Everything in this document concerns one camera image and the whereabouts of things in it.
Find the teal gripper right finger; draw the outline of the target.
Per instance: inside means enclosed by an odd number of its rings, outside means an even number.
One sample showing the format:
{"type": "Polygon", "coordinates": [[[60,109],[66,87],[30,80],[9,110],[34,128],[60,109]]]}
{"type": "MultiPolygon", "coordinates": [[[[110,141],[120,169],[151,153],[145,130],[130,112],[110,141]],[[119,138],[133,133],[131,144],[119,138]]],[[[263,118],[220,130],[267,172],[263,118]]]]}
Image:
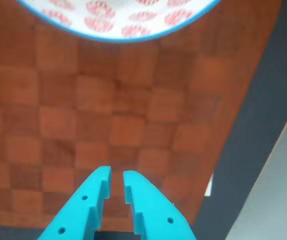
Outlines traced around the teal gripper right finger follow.
{"type": "Polygon", "coordinates": [[[194,240],[181,212],[148,179],[134,170],[123,172],[124,199],[131,206],[134,234],[142,240],[194,240]]]}

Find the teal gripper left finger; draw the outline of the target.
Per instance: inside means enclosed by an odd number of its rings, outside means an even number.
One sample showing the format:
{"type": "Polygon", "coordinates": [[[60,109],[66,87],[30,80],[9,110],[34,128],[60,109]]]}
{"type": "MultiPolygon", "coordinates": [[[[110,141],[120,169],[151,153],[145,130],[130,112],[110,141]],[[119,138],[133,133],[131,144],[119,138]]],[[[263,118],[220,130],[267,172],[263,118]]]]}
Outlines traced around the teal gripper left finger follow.
{"type": "Polygon", "coordinates": [[[111,195],[112,169],[101,166],[80,185],[39,240],[92,240],[101,228],[104,201],[111,195]]]}

